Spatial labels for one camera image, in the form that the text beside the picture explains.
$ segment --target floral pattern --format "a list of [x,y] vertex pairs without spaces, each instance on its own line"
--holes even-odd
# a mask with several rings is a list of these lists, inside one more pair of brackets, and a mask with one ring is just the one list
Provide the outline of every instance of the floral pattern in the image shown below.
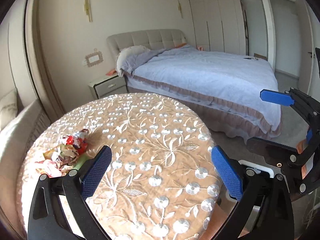
[[[63,135],[87,128],[87,154],[103,145],[113,157],[94,195],[86,200],[112,239],[197,239],[214,209],[221,181],[211,162],[209,130],[188,107],[157,94],[112,95],[81,106],[52,124],[22,165],[17,201],[27,228],[39,174],[32,163]],[[64,197],[74,233],[77,228]]]

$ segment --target nightstand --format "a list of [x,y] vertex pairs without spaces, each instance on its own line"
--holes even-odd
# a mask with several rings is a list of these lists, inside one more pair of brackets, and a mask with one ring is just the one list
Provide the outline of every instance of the nightstand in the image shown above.
[[128,93],[124,78],[119,77],[117,73],[112,76],[97,78],[90,82],[88,86],[95,99]]

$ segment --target screw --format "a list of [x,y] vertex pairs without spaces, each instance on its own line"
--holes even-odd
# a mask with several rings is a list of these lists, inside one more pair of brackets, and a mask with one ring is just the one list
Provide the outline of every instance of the screw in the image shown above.
[[73,177],[73,176],[75,176],[77,174],[77,170],[71,170],[71,171],[69,171],[69,176],[70,177]]
[[300,192],[301,192],[301,193],[304,193],[305,191],[306,191],[306,185],[302,183],[302,184],[300,185]]
[[277,179],[279,179],[279,180],[283,180],[283,176],[281,175],[281,174],[277,174]]
[[254,171],[253,170],[247,170],[247,175],[252,177],[254,175]]
[[41,176],[40,176],[40,180],[45,180],[47,178],[47,174],[42,174]]
[[297,160],[297,157],[292,154],[292,155],[290,156],[290,161],[292,161],[293,163],[295,163],[296,160]]

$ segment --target gray carpet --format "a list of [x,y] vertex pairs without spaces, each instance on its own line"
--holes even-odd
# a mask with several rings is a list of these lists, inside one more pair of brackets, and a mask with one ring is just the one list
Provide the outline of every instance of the gray carpet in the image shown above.
[[[279,92],[289,90],[290,87],[297,88],[298,81],[281,73],[276,73],[278,80]],[[305,139],[308,125],[307,123],[290,107],[281,107],[281,135],[274,138],[273,141],[291,147],[296,147],[297,143]],[[265,163],[262,156],[253,154],[246,149],[244,140],[241,137],[229,138],[222,132],[211,131],[213,140],[220,145],[227,155],[236,160],[247,160],[256,164],[271,167],[275,173],[279,173],[280,169],[269,166]],[[307,195],[292,203],[294,222],[295,222],[295,236],[299,236],[304,230],[303,223],[306,213],[311,208],[308,204],[313,201],[313,195]]]

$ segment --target pile of candy wrappers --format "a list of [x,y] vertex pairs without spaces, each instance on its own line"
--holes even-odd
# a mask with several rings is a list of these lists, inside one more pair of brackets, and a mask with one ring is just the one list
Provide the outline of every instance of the pile of candy wrappers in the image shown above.
[[88,129],[82,129],[73,135],[62,137],[61,144],[43,154],[43,161],[36,162],[36,170],[46,173],[50,178],[60,177],[68,173],[87,149]]

